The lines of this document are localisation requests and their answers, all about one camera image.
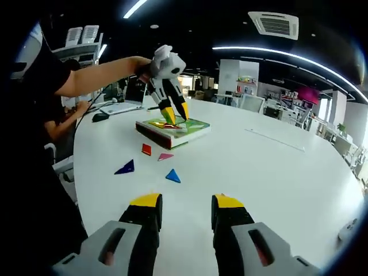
cable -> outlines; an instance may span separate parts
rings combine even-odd
[[[97,95],[97,97],[95,97],[95,99],[92,101],[91,105],[87,108],[86,112],[83,114],[83,116],[80,118],[79,122],[77,123],[76,127],[75,127],[75,131],[74,133],[76,133],[76,130],[78,129],[79,124],[81,123],[81,121],[83,120],[83,118],[85,117],[85,115],[87,114],[88,110],[90,110],[90,108],[92,107],[92,105],[95,103],[95,101],[98,99],[99,96],[101,96],[101,94],[106,90],[106,88],[108,88],[111,84],[107,85],[104,89],[102,89],[102,91]]]

pink triangle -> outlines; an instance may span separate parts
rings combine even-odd
[[[173,157],[173,156],[174,156],[173,154],[160,154],[160,157],[159,157],[158,161],[161,161],[161,160]]]

computer monitor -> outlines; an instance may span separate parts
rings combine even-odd
[[[143,105],[146,89],[146,83],[142,82],[137,76],[131,76],[126,87],[125,102]]]

hand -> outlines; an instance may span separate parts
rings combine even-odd
[[[65,114],[67,114],[67,113],[69,113],[71,111],[72,111],[71,108],[68,108],[67,106],[64,106],[64,112],[65,112]]]
[[[90,103],[87,101],[79,101],[76,105],[75,113],[78,114],[78,117],[82,117],[83,114],[86,113],[87,109],[90,107]]]
[[[139,76],[139,79],[144,82],[148,83],[150,80],[150,64],[151,60],[146,59],[145,57],[137,56],[135,57],[135,70],[134,72],[136,75]]]

desk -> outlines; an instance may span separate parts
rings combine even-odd
[[[284,106],[281,105],[275,105],[274,103],[267,103],[265,102],[264,104],[264,112],[266,112],[266,108],[272,108],[275,110],[279,110],[279,115],[278,115],[278,120],[286,122],[290,125],[295,125],[298,121],[297,121],[297,117],[298,117],[298,112],[294,111],[293,109],[289,109],[286,108]]]
[[[87,233],[118,220],[132,199],[159,192],[163,220],[155,275],[217,275],[211,196],[224,193],[285,239],[293,255],[326,264],[335,255],[339,230],[363,203],[355,177],[333,146],[258,113],[187,103],[190,117],[211,123],[212,131],[161,162],[157,158],[165,150],[135,130],[136,120],[159,117],[159,110],[135,110],[98,123],[91,122],[93,114],[83,119],[75,136],[74,174]],[[145,104],[155,106],[150,98]],[[303,145],[305,152],[245,129]],[[142,143],[152,146],[152,156],[141,153]],[[131,159],[135,172],[114,175]],[[172,168],[182,183],[165,179]]]
[[[339,131],[339,130],[332,129],[332,128],[330,128],[329,126],[325,125],[325,126],[324,126],[324,130],[322,131],[322,133],[323,133],[323,135],[324,135],[324,136],[325,136],[325,133],[326,133],[326,132],[329,132],[329,133],[331,134],[331,138],[330,138],[329,142],[331,142],[331,141],[332,141],[332,139],[334,138],[334,136],[337,136],[337,137],[339,137],[339,138],[343,139],[346,143],[349,143],[349,144],[351,144],[351,145],[354,145],[354,144],[353,144],[351,141],[349,141],[346,137],[342,136],[342,135],[340,134],[340,131]]]

